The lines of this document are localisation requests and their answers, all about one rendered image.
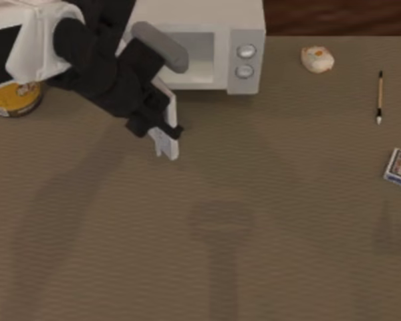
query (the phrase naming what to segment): table surface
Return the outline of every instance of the table surface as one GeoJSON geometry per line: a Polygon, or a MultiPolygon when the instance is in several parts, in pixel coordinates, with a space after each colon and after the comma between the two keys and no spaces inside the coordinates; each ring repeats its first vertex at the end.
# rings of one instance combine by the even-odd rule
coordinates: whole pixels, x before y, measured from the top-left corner
{"type": "Polygon", "coordinates": [[[0,321],[401,321],[401,37],[272,37],[258,96],[178,99],[176,162],[61,90],[0,118],[0,321]]]}

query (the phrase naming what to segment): toy egg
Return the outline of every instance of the toy egg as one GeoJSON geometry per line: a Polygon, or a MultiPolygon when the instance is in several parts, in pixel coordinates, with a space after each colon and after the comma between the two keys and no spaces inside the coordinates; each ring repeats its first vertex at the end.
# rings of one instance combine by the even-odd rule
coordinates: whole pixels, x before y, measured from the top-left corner
{"type": "Polygon", "coordinates": [[[322,74],[334,66],[334,57],[325,47],[305,47],[301,50],[301,63],[314,74],[322,74]]]}

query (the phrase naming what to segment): can label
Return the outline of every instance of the can label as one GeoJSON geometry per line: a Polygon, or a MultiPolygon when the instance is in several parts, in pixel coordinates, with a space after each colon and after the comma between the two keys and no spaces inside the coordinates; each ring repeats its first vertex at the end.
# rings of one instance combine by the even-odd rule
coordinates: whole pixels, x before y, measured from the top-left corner
{"type": "Polygon", "coordinates": [[[20,117],[34,110],[42,99],[41,85],[35,82],[0,88],[0,116],[20,117]]]}

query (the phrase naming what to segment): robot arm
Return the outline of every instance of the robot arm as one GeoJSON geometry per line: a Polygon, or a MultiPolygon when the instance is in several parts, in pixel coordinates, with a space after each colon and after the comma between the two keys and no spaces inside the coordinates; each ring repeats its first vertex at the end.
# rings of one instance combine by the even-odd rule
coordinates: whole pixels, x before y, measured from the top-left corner
{"type": "Polygon", "coordinates": [[[47,80],[73,90],[139,137],[159,127],[173,139],[182,128],[163,119],[169,98],[152,85],[163,66],[188,68],[183,47],[148,23],[122,40],[135,1],[0,1],[0,86],[47,80]]]}

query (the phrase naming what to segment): silver knob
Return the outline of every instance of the silver knob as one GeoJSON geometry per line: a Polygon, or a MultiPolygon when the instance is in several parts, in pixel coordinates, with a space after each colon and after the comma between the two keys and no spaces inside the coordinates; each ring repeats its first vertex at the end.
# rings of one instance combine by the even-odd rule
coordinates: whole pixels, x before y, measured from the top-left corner
{"type": "Polygon", "coordinates": [[[257,48],[254,45],[242,45],[238,48],[238,56],[242,59],[250,59],[257,53],[257,48]]]}
{"type": "Polygon", "coordinates": [[[250,65],[243,65],[236,69],[236,76],[240,79],[248,79],[254,74],[254,68],[250,65]]]}

